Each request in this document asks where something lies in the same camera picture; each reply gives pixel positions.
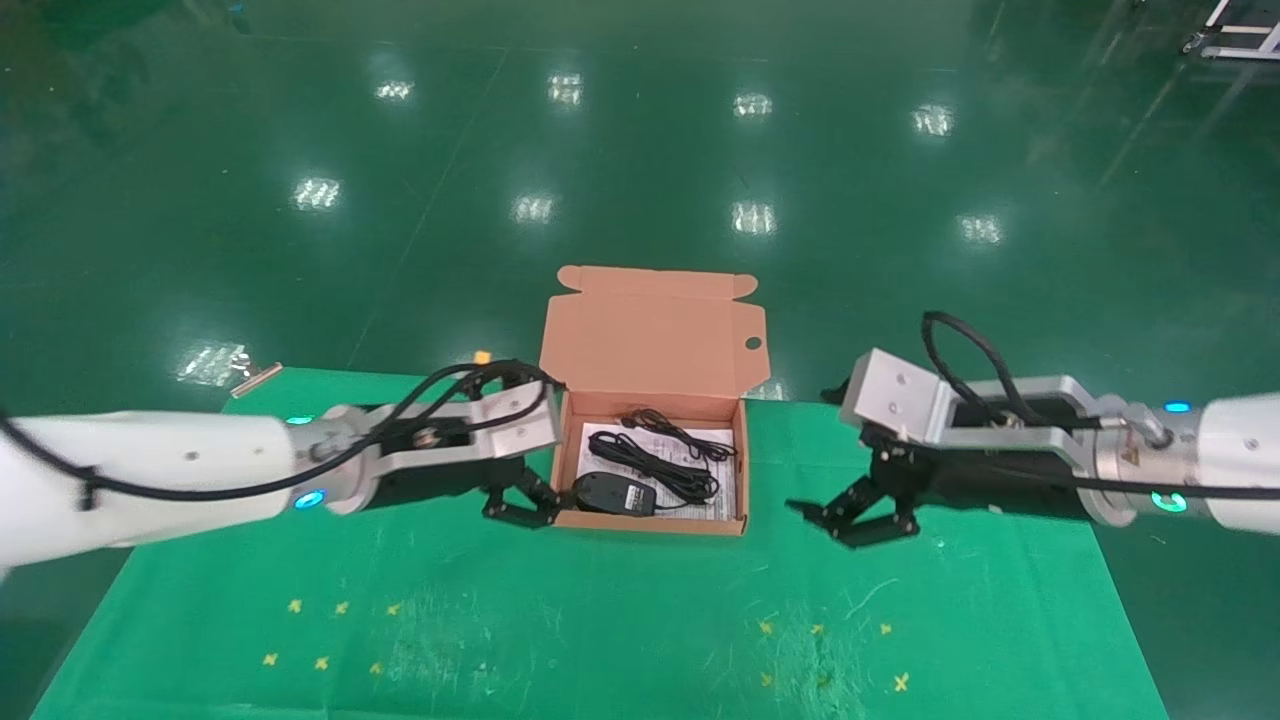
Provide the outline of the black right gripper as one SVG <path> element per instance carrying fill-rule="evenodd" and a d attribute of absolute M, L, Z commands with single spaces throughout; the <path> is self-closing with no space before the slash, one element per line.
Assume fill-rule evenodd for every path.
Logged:
<path fill-rule="evenodd" d="M 1079 486 L 1096 470 L 1096 430 L 1032 425 L 1002 398 L 979 405 L 957 395 L 868 395 L 865 474 L 818 503 L 787 509 L 849 548 L 920 533 L 919 509 L 989 510 L 1033 516 L 1085 516 Z M 867 512 L 890 503 L 887 514 Z"/>

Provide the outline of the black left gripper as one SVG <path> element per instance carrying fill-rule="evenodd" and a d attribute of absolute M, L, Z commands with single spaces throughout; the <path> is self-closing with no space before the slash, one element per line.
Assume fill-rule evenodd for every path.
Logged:
<path fill-rule="evenodd" d="M 440 497 L 457 497 L 481 489 L 500 470 L 500 460 L 456 462 L 447 465 L 402 468 L 381 477 L 375 491 L 375 509 L 419 503 Z M 529 503 L 513 503 L 502 489 L 488 492 L 483 514 L 494 521 L 526 529 L 541 529 L 553 524 L 553 507 L 562 505 L 556 489 L 544 482 L 529 465 L 522 466 L 515 487 Z"/>

